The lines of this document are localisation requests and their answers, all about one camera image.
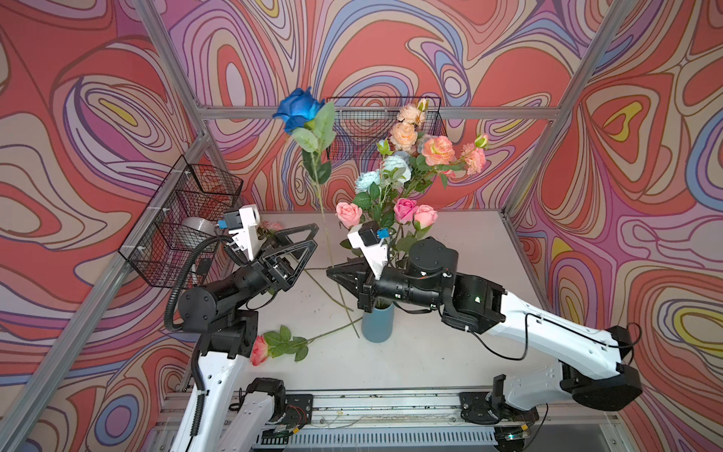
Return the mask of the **large peach double rose stem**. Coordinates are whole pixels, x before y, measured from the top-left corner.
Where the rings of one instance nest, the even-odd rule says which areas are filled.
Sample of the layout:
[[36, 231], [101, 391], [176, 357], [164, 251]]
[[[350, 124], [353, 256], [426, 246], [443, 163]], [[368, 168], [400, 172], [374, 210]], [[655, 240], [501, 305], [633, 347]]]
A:
[[404, 184], [404, 194], [424, 193], [437, 178], [446, 188], [450, 178], [475, 176], [487, 164], [486, 151], [490, 139], [480, 135], [456, 152], [453, 142], [446, 136], [429, 137], [421, 145], [416, 156], [409, 159], [412, 178]]

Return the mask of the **pink bud rose stem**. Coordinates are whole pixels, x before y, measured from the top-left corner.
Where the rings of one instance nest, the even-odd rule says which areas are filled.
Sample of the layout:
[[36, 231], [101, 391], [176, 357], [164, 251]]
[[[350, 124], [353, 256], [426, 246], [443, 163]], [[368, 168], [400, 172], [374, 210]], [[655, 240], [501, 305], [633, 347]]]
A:
[[[338, 203], [336, 207], [336, 216], [343, 226], [348, 229], [348, 232], [353, 226], [365, 223], [362, 222], [363, 209], [361, 209], [359, 205], [356, 205], [356, 203]], [[352, 252], [356, 252], [356, 258], [348, 260], [347, 262], [366, 262], [362, 252], [360, 250], [353, 250], [348, 239], [345, 239], [343, 244], [347, 249]]]

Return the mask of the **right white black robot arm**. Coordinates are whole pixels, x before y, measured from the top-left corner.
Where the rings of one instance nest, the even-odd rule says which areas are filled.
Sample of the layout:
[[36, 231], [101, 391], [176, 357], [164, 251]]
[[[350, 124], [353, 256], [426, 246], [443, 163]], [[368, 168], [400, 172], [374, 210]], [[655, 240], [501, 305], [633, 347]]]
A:
[[357, 299], [369, 313], [377, 301], [408, 305], [408, 314], [439, 313], [449, 328], [474, 337], [516, 341], [553, 358], [526, 375], [500, 374], [481, 402], [468, 403], [463, 418], [495, 424], [508, 414], [527, 414], [542, 404], [572, 400], [601, 412], [618, 412], [643, 393], [638, 370], [625, 363], [636, 342], [621, 326], [595, 330], [577, 325], [523, 301], [485, 278], [460, 273], [459, 254], [434, 238], [410, 248], [398, 269], [383, 257], [385, 245], [361, 246], [361, 257], [328, 267], [327, 276]]

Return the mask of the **teal ceramic vase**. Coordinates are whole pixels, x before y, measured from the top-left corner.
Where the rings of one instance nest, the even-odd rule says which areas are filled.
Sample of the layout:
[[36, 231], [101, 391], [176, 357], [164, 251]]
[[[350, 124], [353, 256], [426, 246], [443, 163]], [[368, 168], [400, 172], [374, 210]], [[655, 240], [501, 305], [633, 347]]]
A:
[[385, 308], [374, 307], [371, 313], [365, 312], [361, 322], [363, 337], [375, 344], [387, 341], [394, 328], [395, 307], [393, 305]]

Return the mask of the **magenta pink rose stem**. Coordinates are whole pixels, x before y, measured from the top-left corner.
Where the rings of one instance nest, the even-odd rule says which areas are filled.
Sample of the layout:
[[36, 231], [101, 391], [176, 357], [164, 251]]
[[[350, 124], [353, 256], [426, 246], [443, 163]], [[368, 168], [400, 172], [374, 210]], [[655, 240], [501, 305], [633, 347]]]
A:
[[395, 267], [406, 264], [412, 246], [423, 239], [437, 222], [439, 213], [430, 205], [400, 198], [394, 206], [397, 224], [392, 227], [391, 262]]

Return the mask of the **pale blue white spray stem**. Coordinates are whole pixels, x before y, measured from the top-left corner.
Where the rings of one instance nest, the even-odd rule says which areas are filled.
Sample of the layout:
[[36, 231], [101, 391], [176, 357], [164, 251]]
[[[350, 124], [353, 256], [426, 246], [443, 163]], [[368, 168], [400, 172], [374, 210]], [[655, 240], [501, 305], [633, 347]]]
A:
[[363, 209], [361, 220], [374, 220], [381, 228], [387, 228], [392, 238], [393, 230], [389, 226], [389, 213], [400, 198], [410, 199], [403, 193], [404, 184], [412, 178], [409, 163], [394, 157], [392, 145], [387, 139], [377, 143], [381, 156], [380, 166], [374, 171], [363, 173], [356, 181], [356, 196], [352, 203]]

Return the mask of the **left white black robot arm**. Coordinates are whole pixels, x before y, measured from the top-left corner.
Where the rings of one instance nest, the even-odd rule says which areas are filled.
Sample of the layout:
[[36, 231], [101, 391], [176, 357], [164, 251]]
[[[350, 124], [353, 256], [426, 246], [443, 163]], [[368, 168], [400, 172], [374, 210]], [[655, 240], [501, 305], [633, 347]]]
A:
[[296, 284], [316, 251], [317, 232], [314, 223], [278, 231], [232, 275], [200, 286], [188, 285], [192, 267], [207, 248], [229, 244], [231, 237], [208, 237], [188, 254], [164, 316], [169, 331], [199, 336], [190, 359], [194, 386], [171, 450], [250, 451], [265, 427], [284, 416], [282, 380], [258, 378], [233, 422], [226, 421], [236, 381], [252, 360], [258, 335], [259, 311], [248, 304]]

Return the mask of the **cream peach rose stem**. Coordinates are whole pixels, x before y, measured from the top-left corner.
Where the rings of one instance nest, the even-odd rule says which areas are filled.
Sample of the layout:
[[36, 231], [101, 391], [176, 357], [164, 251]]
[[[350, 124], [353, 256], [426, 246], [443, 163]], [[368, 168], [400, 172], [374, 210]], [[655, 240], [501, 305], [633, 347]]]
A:
[[389, 141], [397, 152], [404, 152], [410, 156], [418, 154], [418, 141], [423, 137], [428, 108], [429, 99], [423, 97], [398, 111], [397, 121], [389, 135]]

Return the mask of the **blue artificial rose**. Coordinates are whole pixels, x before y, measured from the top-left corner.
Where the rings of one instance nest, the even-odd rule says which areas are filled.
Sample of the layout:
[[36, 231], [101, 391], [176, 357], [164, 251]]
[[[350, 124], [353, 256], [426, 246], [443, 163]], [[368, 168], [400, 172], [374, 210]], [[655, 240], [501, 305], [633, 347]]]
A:
[[336, 138], [334, 103], [316, 99], [311, 89], [295, 89], [281, 101], [272, 118], [284, 122], [284, 132], [301, 148], [302, 165], [314, 188], [325, 236], [329, 238], [323, 186], [331, 178], [333, 164], [324, 154]]

